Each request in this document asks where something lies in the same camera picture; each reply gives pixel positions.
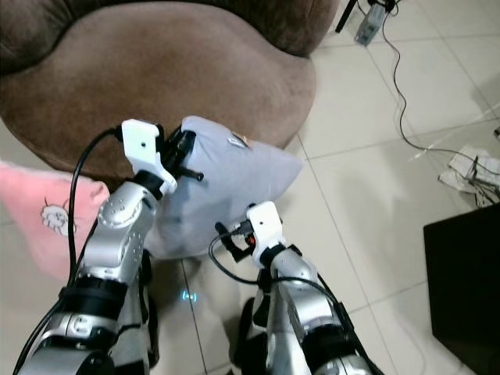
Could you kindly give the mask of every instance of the pink cloth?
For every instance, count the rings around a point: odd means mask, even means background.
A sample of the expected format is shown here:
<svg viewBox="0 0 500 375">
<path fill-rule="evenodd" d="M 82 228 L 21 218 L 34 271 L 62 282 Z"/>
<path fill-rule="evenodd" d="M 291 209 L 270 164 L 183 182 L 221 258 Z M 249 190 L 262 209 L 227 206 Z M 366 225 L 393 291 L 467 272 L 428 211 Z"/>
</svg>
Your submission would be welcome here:
<svg viewBox="0 0 500 375">
<path fill-rule="evenodd" d="M 27 239 L 40 267 L 59 279 L 68 277 L 68 202 L 71 174 L 40 171 L 0 161 L 0 199 Z M 109 197 L 102 182 L 80 177 L 75 198 L 77 257 L 84 247 L 99 206 Z"/>
</svg>

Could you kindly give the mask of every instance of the tripod leg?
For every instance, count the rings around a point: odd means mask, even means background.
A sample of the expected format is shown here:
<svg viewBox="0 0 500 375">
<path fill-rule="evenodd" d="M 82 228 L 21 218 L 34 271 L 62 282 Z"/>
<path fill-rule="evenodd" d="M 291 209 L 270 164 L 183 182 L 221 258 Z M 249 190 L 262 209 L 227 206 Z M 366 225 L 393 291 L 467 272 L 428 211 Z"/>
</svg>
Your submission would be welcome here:
<svg viewBox="0 0 500 375">
<path fill-rule="evenodd" d="M 352 9 L 354 8 L 354 5 L 356 5 L 358 0 L 349 0 L 349 3 L 345 7 L 344 13 L 342 13 L 341 20 L 338 21 L 337 28 L 335 29 L 336 33 L 340 33 L 342 29 L 344 28 L 345 23 L 347 22 L 347 19 L 351 15 Z"/>
</svg>

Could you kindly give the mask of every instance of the brown armchair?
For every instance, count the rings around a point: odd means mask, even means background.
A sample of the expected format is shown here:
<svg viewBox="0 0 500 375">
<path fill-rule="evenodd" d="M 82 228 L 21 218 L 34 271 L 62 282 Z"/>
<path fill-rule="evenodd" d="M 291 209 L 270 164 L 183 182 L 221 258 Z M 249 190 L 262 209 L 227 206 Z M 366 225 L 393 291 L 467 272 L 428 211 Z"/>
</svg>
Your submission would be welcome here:
<svg viewBox="0 0 500 375">
<path fill-rule="evenodd" d="M 313 103 L 307 56 L 338 0 L 199 2 L 0 0 L 5 125 L 60 170 L 128 118 L 168 134 L 199 115 L 284 147 Z M 84 172 L 116 183 L 131 170 L 109 140 Z"/>
</svg>

